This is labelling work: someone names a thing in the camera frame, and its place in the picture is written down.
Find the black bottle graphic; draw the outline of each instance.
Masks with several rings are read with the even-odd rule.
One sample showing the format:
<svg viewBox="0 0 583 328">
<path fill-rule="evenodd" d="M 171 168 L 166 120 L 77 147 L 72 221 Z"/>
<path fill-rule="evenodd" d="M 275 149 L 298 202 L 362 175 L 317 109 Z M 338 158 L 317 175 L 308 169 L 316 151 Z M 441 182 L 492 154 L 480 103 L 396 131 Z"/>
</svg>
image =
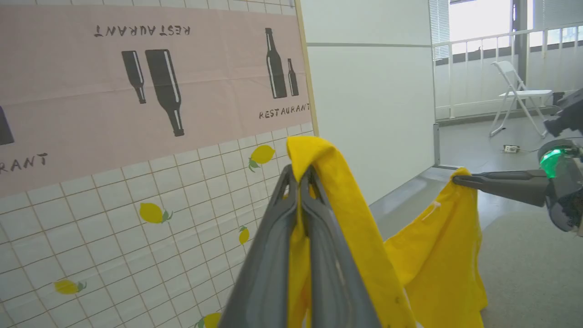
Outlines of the black bottle graphic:
<svg viewBox="0 0 583 328">
<path fill-rule="evenodd" d="M 172 66 L 170 52 L 167 49 L 146 50 L 146 60 L 150 68 L 152 82 L 154 82 L 156 97 L 162 108 L 168 114 L 174 135 L 176 137 L 184 135 L 182 119 L 180 117 L 182 98 L 180 97 L 180 90 L 176 81 L 176 75 L 174 74 L 174 66 Z"/>
<path fill-rule="evenodd" d="M 129 83 L 136 89 L 140 104 L 145 104 L 144 76 L 142 75 L 142 67 L 140 66 L 138 53 L 134 50 L 122 51 L 121 57 L 124 59 L 125 71 L 128 73 Z"/>
<path fill-rule="evenodd" d="M 4 110 L 0 106 L 0 145 L 7 145 L 14 142 L 14 137 L 10 131 L 10 126 L 8 125 L 8 120 L 6 115 L 4 115 Z"/>
<path fill-rule="evenodd" d="M 287 59 L 287 67 L 290 70 L 287 73 L 287 79 L 290 82 L 291 95 L 292 96 L 297 96 L 297 95 L 299 95 L 299 93 L 297 91 L 297 79 L 296 79 L 296 73 L 293 71 L 292 59 L 291 58 L 288 58 Z"/>
<path fill-rule="evenodd" d="M 269 83 L 271 84 L 271 93 L 273 98 L 287 97 L 286 79 L 283 76 L 282 59 L 278 51 L 275 50 L 273 32 L 270 28 L 265 29 L 267 36 L 267 71 L 269 73 Z"/>
</svg>

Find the carpet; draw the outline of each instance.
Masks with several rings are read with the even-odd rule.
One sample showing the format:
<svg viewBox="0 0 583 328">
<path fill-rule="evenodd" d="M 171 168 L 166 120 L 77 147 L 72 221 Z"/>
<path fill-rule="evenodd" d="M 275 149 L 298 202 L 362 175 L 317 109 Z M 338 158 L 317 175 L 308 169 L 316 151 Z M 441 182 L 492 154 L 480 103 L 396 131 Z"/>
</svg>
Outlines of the carpet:
<svg viewBox="0 0 583 328">
<path fill-rule="evenodd" d="M 545 212 L 513 212 L 483 231 L 485 328 L 583 327 L 583 238 Z"/>
</svg>

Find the green led light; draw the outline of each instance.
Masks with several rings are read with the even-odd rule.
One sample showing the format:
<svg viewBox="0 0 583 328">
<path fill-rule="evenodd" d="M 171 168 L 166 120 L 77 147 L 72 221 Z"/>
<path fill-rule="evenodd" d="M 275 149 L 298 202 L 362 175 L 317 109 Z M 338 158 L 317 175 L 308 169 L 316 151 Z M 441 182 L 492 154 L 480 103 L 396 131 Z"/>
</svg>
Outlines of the green led light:
<svg viewBox="0 0 583 328">
<path fill-rule="evenodd" d="M 555 149 L 546 153 L 540 160 L 540 167 L 545 170 L 548 178 L 551 179 L 557 176 L 557 162 L 559 162 L 562 153 L 562 150 Z"/>
</svg>

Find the wall banner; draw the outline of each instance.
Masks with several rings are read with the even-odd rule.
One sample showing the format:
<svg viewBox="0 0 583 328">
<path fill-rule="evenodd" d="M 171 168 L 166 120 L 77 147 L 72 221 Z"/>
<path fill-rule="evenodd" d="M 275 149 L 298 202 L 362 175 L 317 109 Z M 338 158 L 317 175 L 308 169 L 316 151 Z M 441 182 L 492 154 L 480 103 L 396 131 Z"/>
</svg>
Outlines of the wall banner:
<svg viewBox="0 0 583 328">
<path fill-rule="evenodd" d="M 295 16 L 0 10 L 0 197 L 310 122 Z"/>
</svg>

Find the yellow fabric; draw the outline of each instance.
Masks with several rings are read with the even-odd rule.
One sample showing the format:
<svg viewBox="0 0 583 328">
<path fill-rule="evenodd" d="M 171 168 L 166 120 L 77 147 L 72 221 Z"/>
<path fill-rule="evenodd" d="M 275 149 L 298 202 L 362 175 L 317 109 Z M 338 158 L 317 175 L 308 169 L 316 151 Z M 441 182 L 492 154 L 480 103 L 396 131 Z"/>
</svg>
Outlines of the yellow fabric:
<svg viewBox="0 0 583 328">
<path fill-rule="evenodd" d="M 462 168 L 452 177 L 469 174 Z M 477 270 L 481 241 L 476 190 L 450 180 L 419 217 L 385 242 L 423 327 L 483 328 L 480 310 L 488 301 Z"/>
<path fill-rule="evenodd" d="M 298 182 L 307 168 L 314 165 L 382 327 L 414 328 L 415 320 L 403 287 L 344 157 L 328 141 L 306 136 L 289 137 L 287 153 Z M 290 241 L 288 327 L 301 327 L 310 308 L 309 259 L 310 241 L 299 218 Z"/>
</svg>

